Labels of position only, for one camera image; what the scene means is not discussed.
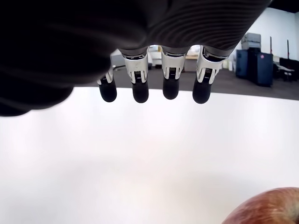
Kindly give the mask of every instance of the ceiling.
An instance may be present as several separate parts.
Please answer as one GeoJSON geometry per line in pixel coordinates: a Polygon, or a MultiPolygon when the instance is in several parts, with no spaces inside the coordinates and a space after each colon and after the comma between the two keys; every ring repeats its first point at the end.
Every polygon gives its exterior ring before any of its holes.
{"type": "Polygon", "coordinates": [[[273,0],[269,7],[284,10],[290,13],[299,12],[299,6],[298,3],[296,3],[296,0],[273,0]]]}

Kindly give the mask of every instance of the machine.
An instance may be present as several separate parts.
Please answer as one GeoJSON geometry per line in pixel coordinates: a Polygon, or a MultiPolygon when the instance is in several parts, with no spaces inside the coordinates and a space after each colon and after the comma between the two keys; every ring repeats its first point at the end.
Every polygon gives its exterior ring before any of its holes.
{"type": "Polygon", "coordinates": [[[271,0],[109,0],[6,2],[0,14],[0,116],[65,100],[77,84],[98,80],[116,96],[110,54],[119,49],[133,97],[149,97],[148,46],[163,47],[163,94],[178,95],[185,55],[201,45],[193,99],[203,104],[225,60],[271,0]]]}

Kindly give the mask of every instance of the black fabric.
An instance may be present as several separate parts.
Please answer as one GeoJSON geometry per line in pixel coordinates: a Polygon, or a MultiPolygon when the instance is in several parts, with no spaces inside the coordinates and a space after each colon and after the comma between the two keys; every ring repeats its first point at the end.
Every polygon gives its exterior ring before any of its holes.
{"type": "Polygon", "coordinates": [[[0,91],[0,115],[61,102],[74,85],[103,77],[115,49],[151,44],[232,49],[269,3],[5,1],[0,8],[0,83],[5,87],[0,91]]]}

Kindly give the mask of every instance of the white wall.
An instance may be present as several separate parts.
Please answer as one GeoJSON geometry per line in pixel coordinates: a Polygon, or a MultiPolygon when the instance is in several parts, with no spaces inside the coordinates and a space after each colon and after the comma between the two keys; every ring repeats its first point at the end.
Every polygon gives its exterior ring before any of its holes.
{"type": "MultiPolygon", "coordinates": [[[[262,35],[262,52],[264,53],[270,53],[270,36],[272,36],[272,53],[283,58],[287,58],[287,40],[289,40],[290,59],[299,60],[299,35],[296,37],[294,13],[267,8],[248,32],[262,35]]],[[[241,44],[238,44],[236,49],[241,49],[241,44]]]]}
{"type": "Polygon", "coordinates": [[[295,14],[297,60],[299,60],[299,12],[295,14]]]}

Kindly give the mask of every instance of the table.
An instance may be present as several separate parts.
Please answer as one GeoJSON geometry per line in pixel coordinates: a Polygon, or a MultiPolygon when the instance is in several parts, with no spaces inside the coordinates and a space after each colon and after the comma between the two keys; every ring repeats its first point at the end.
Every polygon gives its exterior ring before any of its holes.
{"type": "Polygon", "coordinates": [[[0,118],[0,223],[220,224],[262,191],[299,186],[299,101],[131,89],[0,118]]]}

